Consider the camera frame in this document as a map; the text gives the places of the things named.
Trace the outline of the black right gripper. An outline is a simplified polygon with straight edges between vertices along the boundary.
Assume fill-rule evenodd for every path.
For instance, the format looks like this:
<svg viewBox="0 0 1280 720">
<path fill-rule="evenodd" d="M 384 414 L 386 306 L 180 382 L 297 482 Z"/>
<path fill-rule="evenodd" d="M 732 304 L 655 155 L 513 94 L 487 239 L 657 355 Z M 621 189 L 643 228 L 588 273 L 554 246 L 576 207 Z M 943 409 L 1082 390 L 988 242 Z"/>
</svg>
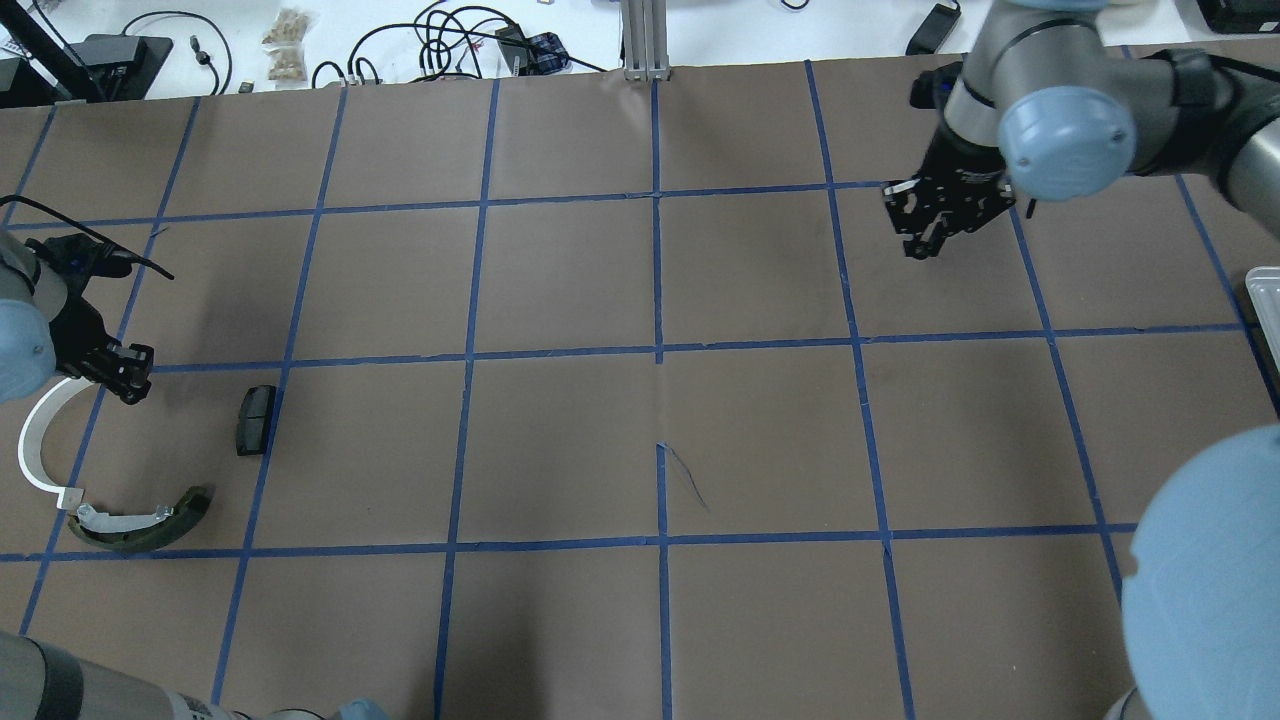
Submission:
<svg viewBox="0 0 1280 720">
<path fill-rule="evenodd" d="M 1000 150 L 964 138 L 945 118 L 918 170 L 879 192 L 905 256 L 915 260 L 934 258 L 950 237 L 978 232 L 1015 204 Z"/>
</svg>

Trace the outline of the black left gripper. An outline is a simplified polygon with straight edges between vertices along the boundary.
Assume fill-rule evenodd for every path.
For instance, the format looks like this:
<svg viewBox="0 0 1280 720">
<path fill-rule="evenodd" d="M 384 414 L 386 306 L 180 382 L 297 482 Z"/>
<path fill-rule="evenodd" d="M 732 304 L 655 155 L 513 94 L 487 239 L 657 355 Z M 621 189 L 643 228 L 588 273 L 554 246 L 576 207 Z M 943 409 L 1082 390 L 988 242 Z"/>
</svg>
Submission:
<svg viewBox="0 0 1280 720">
<path fill-rule="evenodd" d="M 154 264 L 111 240 L 91 234 L 37 241 L 35 256 L 67 288 L 67 300 L 50 322 L 58 372 L 101 384 L 125 405 L 140 404 L 152 387 L 155 351 L 147 345 L 124 346 L 109 334 L 101 313 L 84 299 L 84 290 L 95 277 L 125 279 L 134 266 Z"/>
</svg>

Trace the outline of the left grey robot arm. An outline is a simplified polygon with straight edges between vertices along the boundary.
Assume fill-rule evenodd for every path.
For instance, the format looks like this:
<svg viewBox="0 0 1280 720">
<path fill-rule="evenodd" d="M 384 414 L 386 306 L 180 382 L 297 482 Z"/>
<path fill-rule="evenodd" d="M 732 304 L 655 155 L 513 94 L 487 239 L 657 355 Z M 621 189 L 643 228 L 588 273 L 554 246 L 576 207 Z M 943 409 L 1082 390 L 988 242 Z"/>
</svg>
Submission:
<svg viewBox="0 0 1280 720">
<path fill-rule="evenodd" d="M 3 400 L 36 397 L 17 441 L 18 468 L 31 486 L 55 498 L 72 533 L 87 544 L 125 557 L 161 550 L 205 518 L 210 487 L 192 486 L 174 503 L 120 515 L 97 510 L 81 488 L 56 483 L 44 465 L 47 429 L 73 398 L 95 386 L 128 405 L 147 397 L 154 350 L 108 333 L 84 288 L 96 277 L 127 278 L 150 260 L 49 206 L 41 213 L 70 233 L 49 240 L 3 233 Z M 5 719 L 236 717 L 211 701 L 27 635 L 4 632 L 1 656 Z"/>
</svg>

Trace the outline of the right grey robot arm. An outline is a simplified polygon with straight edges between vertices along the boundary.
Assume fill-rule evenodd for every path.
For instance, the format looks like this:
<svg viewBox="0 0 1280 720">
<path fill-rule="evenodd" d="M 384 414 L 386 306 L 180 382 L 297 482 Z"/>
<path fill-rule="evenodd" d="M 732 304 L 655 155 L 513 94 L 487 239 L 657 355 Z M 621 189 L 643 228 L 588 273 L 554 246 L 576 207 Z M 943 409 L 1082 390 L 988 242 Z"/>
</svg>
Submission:
<svg viewBox="0 0 1280 720">
<path fill-rule="evenodd" d="M 1015 204 L 1066 202 L 1124 176 L 1204 176 L 1277 233 L 1277 70 L 1201 50 L 1120 59 L 1101 1 L 997 1 L 950 88 L 920 168 L 882 187 L 902 251 L 940 254 Z M 1123 638 L 1135 685 L 1111 719 L 1275 719 L 1279 430 L 1199 451 L 1160 488 L 1130 543 Z"/>
</svg>

